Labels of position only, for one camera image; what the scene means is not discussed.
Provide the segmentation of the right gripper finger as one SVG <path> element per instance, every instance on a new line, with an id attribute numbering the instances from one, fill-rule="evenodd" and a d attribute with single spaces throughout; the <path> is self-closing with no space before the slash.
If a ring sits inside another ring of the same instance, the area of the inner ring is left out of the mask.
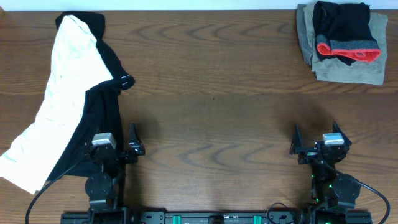
<path id="1" fill-rule="evenodd" d="M 302 138 L 300 135 L 300 130 L 299 127 L 295 124 L 294 125 L 294 135 L 292 138 L 292 143 L 290 145 L 290 150 L 289 154 L 300 154 L 302 152 L 303 144 L 302 144 Z"/>
<path id="2" fill-rule="evenodd" d="M 344 134 L 344 132 L 340 129 L 340 127 L 338 126 L 337 122 L 334 121 L 333 122 L 333 132 L 334 133 L 340 133 L 343 140 L 344 140 L 344 145 L 345 146 L 350 146 L 352 145 L 352 142 L 349 140 L 349 138 Z"/>

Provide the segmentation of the white t-shirt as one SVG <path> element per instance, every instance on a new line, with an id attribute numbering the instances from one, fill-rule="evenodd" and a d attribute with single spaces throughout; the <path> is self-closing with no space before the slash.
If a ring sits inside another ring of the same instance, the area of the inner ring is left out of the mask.
<path id="1" fill-rule="evenodd" d="M 35 121 L 1 156 L 1 177 L 30 194 L 40 190 L 82 119 L 86 92 L 111 79 L 88 25 L 64 16 L 44 100 Z"/>

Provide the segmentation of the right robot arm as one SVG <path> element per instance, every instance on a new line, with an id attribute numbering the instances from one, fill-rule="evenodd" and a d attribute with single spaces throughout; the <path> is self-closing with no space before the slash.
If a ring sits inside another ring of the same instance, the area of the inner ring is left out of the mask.
<path id="1" fill-rule="evenodd" d="M 308 164 L 312 171 L 311 199 L 302 214 L 302 223 L 348 223 L 348 212 L 356 206 L 361 186 L 348 174 L 339 174 L 335 164 L 342 161 L 351 146 L 336 122 L 333 131 L 323 135 L 313 147 L 305 147 L 297 125 L 290 154 L 298 155 L 300 165 Z"/>

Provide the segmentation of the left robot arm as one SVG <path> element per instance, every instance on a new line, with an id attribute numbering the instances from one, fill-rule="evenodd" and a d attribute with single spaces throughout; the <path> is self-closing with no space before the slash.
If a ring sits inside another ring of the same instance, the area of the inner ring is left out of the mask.
<path id="1" fill-rule="evenodd" d="M 90 204 L 88 223 L 131 223 L 130 211 L 123 207 L 126 166 L 146 153 L 134 123 L 130 127 L 129 147 L 118 149 L 111 133 L 94 135 L 85 157 L 100 171 L 90 175 L 85 184 Z"/>

